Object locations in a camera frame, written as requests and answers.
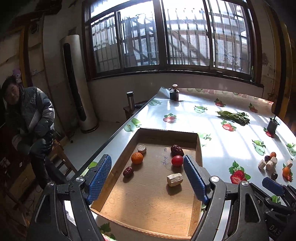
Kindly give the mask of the beige round cylinder block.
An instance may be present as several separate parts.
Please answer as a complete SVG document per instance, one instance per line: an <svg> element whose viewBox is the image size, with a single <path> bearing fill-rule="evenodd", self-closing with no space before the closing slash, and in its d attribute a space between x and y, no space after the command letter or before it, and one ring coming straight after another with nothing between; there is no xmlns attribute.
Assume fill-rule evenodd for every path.
<svg viewBox="0 0 296 241"><path fill-rule="evenodd" d="M271 170L274 168L274 162L271 161L271 160L268 161L268 162L266 163L265 168L266 168L267 171L271 171Z"/></svg>

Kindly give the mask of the small dark red date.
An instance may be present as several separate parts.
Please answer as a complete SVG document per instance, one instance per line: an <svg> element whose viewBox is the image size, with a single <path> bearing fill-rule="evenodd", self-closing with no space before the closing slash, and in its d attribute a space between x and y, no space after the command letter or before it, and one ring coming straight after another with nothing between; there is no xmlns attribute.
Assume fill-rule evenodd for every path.
<svg viewBox="0 0 296 241"><path fill-rule="evenodd" d="M128 166L128 167L124 170L124 172L123 172L123 176L124 176L125 178L130 178L130 177L133 175L133 173L134 173L133 168L132 168L131 166Z"/></svg>

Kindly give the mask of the dark jar with lid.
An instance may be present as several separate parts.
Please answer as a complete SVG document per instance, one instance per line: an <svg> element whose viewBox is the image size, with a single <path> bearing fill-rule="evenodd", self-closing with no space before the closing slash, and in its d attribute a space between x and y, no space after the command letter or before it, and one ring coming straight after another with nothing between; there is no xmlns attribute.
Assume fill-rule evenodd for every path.
<svg viewBox="0 0 296 241"><path fill-rule="evenodd" d="M169 89L170 91L170 99L173 101L179 100L179 89L177 84L173 84L172 87Z"/></svg>

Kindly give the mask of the dark plum fruit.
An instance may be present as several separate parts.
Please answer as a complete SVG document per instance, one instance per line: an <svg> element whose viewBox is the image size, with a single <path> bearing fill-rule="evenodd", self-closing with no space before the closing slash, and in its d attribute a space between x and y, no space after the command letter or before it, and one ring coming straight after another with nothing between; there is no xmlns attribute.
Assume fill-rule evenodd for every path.
<svg viewBox="0 0 296 241"><path fill-rule="evenodd" d="M271 174L271 179L272 179L272 180L275 181L277 178L278 178L278 174L277 174L277 173L272 173L272 174Z"/></svg>

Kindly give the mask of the bunch of green vegetables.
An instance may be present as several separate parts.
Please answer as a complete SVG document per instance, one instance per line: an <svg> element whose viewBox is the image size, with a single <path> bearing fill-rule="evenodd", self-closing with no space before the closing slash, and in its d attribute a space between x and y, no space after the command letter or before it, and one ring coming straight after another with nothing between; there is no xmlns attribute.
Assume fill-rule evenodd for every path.
<svg viewBox="0 0 296 241"><path fill-rule="evenodd" d="M235 123L240 124L241 126L245 126L250 123L248 115L245 112L231 113L229 111L221 110L218 111L217 114L223 119L233 121Z"/></svg>

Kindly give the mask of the small dark side table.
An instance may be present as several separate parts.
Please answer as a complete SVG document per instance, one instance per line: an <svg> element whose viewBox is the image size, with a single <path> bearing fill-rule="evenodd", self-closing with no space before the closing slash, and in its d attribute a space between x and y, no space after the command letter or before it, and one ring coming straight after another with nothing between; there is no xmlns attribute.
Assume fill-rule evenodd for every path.
<svg viewBox="0 0 296 241"><path fill-rule="evenodd" d="M125 117L128 120L131 116L133 116L138 110L140 110L145 104L147 103L147 100L141 101L134 104L134 110L130 110L129 106L126 106L123 108L125 111Z"/></svg>

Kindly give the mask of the large orange tangerine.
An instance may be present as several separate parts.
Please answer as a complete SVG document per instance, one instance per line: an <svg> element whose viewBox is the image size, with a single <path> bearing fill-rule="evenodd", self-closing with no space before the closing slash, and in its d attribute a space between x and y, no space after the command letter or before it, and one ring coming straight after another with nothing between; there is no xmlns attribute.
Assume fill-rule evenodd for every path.
<svg viewBox="0 0 296 241"><path fill-rule="evenodd" d="M283 168L282 175L284 178L288 179L288 177L290 176L290 168L288 166Z"/></svg>

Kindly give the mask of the beige wide cylinder block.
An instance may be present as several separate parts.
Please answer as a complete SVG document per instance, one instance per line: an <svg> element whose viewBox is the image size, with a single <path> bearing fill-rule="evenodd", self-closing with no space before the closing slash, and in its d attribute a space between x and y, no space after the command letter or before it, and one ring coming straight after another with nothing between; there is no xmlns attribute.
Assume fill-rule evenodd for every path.
<svg viewBox="0 0 296 241"><path fill-rule="evenodd" d="M286 163L286 166L288 168L291 168L293 166L293 160L288 160L287 163Z"/></svg>

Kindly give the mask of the red tomato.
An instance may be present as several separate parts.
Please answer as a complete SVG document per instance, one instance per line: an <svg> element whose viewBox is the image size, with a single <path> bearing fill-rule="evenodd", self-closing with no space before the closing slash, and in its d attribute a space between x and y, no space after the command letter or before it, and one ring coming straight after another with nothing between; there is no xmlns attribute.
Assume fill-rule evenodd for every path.
<svg viewBox="0 0 296 241"><path fill-rule="evenodd" d="M181 155L176 155L171 159L171 164L174 167L181 167L183 165L184 159Z"/></svg>

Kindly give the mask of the black cylindrical motor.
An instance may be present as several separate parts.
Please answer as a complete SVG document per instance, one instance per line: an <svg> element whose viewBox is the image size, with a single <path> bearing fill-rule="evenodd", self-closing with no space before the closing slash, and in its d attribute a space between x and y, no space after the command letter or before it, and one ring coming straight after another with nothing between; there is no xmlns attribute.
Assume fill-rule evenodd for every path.
<svg viewBox="0 0 296 241"><path fill-rule="evenodd" d="M276 129L278 127L279 123L276 119L276 115L273 118L269 118L269 123L267 126L267 131L271 134L274 135L276 132Z"/></svg>

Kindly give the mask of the shallow cardboard box tray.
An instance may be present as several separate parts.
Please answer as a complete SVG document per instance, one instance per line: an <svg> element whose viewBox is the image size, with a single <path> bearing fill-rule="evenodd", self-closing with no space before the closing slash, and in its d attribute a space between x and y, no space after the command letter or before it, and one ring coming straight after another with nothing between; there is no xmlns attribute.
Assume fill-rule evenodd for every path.
<svg viewBox="0 0 296 241"><path fill-rule="evenodd" d="M144 160L131 161L144 144ZM91 205L102 233L115 240L189 240L200 220L197 200L182 167L171 164L171 146L179 145L191 160L202 163L196 133L141 128L116 160L99 198ZM130 178L123 176L131 166ZM183 182L167 184L167 176L181 173Z"/></svg>

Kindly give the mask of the large wrinkled red date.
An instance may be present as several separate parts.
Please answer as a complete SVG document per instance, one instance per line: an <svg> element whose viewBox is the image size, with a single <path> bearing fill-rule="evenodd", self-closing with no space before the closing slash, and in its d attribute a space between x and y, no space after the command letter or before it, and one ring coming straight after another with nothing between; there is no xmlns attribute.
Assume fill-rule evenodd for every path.
<svg viewBox="0 0 296 241"><path fill-rule="evenodd" d="M172 145L171 146L171 156L184 156L184 151L179 145Z"/></svg>

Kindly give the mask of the dark date fruit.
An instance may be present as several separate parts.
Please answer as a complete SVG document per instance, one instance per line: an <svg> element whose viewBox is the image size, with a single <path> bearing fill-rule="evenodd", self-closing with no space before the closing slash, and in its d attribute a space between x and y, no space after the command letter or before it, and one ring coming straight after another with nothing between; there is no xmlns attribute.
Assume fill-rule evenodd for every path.
<svg viewBox="0 0 296 241"><path fill-rule="evenodd" d="M271 160L271 156L268 156L268 155L267 155L267 156L264 157L264 161L265 161L266 163L267 163L268 161L270 161L270 160Z"/></svg>

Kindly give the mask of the dark framed window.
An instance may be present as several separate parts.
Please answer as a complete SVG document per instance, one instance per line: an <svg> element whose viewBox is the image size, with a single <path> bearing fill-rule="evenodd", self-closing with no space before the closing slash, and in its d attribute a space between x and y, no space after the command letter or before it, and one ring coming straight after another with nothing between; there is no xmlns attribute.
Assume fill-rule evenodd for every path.
<svg viewBox="0 0 296 241"><path fill-rule="evenodd" d="M251 1L84 1L91 79L193 73L261 79L262 46Z"/></svg>

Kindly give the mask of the small beige cylinder block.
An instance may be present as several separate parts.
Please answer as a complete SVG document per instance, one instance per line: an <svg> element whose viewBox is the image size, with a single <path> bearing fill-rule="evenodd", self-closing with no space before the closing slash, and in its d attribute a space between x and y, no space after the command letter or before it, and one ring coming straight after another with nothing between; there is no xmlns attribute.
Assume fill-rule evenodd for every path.
<svg viewBox="0 0 296 241"><path fill-rule="evenodd" d="M147 152L147 148L144 144L138 145L137 151L141 154L145 154Z"/></svg>

